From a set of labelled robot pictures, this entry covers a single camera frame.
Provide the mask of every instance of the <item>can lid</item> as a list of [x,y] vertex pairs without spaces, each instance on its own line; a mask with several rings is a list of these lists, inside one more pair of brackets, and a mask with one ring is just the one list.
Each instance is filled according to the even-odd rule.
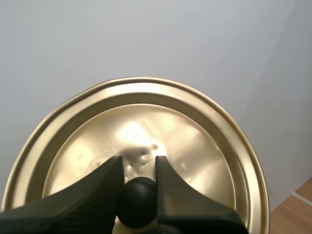
[[250,233],[268,233],[265,180],[245,135],[210,98],[160,78],[108,81],[53,111],[23,147],[2,209],[56,193],[115,155],[125,182],[154,179],[155,157],[167,156],[194,189],[234,208]]

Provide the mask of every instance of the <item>wooden floor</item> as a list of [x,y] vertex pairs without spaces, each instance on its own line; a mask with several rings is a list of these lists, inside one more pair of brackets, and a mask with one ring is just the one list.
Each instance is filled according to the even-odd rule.
[[312,178],[271,212],[270,234],[312,234]]

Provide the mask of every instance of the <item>white wall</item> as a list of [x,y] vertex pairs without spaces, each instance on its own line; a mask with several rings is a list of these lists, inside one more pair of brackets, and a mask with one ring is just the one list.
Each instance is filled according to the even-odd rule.
[[0,198],[23,144],[76,93],[157,76],[240,124],[271,209],[312,176],[312,1],[0,1]]

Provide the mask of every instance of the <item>can rim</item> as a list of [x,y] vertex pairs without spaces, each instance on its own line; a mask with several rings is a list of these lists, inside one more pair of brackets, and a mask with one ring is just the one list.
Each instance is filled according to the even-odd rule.
[[17,159],[16,159],[16,161],[15,161],[15,163],[11,169],[9,178],[7,180],[7,183],[6,183],[4,195],[3,195],[1,210],[2,211],[5,210],[6,205],[10,200],[10,196],[12,196],[12,190],[14,188],[14,181],[17,179],[16,171],[23,164],[24,159],[27,156],[27,152],[31,148],[32,144],[37,140],[39,135],[43,132],[43,130],[49,124],[49,122],[52,121],[52,119],[55,115],[62,112],[62,110],[65,107],[67,107],[68,105],[71,105],[71,104],[77,102],[78,100],[85,98],[86,96],[89,96],[89,95],[97,92],[98,90],[102,89],[103,87],[107,88],[107,87],[116,86],[119,84],[137,83],[137,82],[144,82],[144,81],[147,81],[150,83],[160,83],[160,84],[166,83],[166,84],[169,84],[173,87],[177,87],[179,89],[190,92],[193,95],[200,98],[201,100],[208,102],[209,105],[212,105],[216,109],[218,109],[219,113],[223,116],[223,118],[225,118],[225,120],[231,124],[232,128],[235,130],[235,132],[237,133],[237,135],[239,136],[241,141],[246,146],[246,149],[248,149],[248,151],[250,153],[251,161],[253,162],[253,167],[255,168],[255,173],[256,173],[256,176],[258,178],[259,187],[260,187],[260,190],[262,191],[262,194],[263,194],[262,196],[260,196],[262,199],[261,203],[263,204],[261,206],[261,209],[263,209],[262,212],[266,214],[266,218],[265,218],[265,220],[263,220],[266,225],[264,227],[262,225],[262,228],[264,228],[264,230],[263,230],[264,233],[268,233],[268,231],[269,231],[269,220],[270,220],[270,210],[269,210],[268,191],[266,188],[265,177],[263,175],[263,171],[262,171],[260,162],[256,156],[256,153],[255,153],[252,145],[250,144],[250,142],[249,142],[248,138],[246,137],[246,135],[244,134],[244,132],[240,129],[237,122],[219,104],[217,104],[214,100],[210,99],[208,96],[204,95],[200,91],[198,91],[192,87],[189,87],[185,84],[181,84],[179,82],[176,82],[176,81],[163,79],[163,78],[155,78],[155,77],[119,78],[119,79],[113,79],[113,80],[109,80],[106,82],[99,83],[99,84],[97,84],[97,85],[95,85],[89,89],[86,89],[83,92],[75,95],[74,97],[70,98],[68,101],[64,102],[59,107],[57,107],[55,110],[53,110],[50,114],[48,114],[41,121],[41,123],[35,128],[35,130],[32,132],[32,134],[29,136],[28,140],[26,141],[26,143],[22,147],[22,149],[21,149],[21,151],[20,151],[20,153],[19,153],[19,155],[18,155],[18,157],[17,157]]

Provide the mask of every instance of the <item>gold can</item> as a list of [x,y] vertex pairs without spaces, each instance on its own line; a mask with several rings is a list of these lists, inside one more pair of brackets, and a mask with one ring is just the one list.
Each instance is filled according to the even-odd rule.
[[199,91],[149,77],[101,83],[49,114],[13,166],[2,210],[65,189],[114,155],[124,158],[125,182],[154,179],[155,157],[165,155],[190,186],[234,208],[249,233],[269,232],[265,179],[237,123]]

